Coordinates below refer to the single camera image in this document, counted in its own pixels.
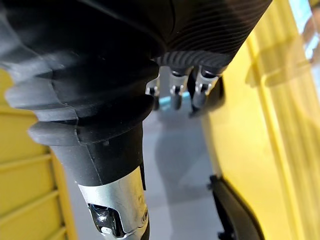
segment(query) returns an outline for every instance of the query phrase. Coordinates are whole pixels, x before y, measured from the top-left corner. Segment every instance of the robotic arm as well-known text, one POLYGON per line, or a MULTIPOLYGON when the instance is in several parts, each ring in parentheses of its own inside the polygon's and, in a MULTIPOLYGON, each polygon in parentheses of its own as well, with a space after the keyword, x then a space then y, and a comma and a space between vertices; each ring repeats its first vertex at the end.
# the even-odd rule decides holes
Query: robotic arm
POLYGON ((149 239, 146 84, 169 66, 179 108, 195 67, 201 109, 270 2, 0 0, 0 66, 15 82, 6 99, 35 112, 30 136, 72 174, 106 239, 149 239))

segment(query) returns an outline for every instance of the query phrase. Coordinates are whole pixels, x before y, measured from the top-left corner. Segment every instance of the yellow ribbed panel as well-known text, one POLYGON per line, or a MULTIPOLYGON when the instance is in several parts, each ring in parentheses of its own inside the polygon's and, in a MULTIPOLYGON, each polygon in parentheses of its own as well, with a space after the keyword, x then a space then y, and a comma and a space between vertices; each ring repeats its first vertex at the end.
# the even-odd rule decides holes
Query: yellow ribbed panel
POLYGON ((0 70, 0 240, 76 240, 64 171, 28 136, 32 112, 6 103, 10 86, 0 70))
POLYGON ((273 0, 224 73, 224 105, 203 121, 266 240, 320 239, 320 106, 303 44, 288 1, 273 0))

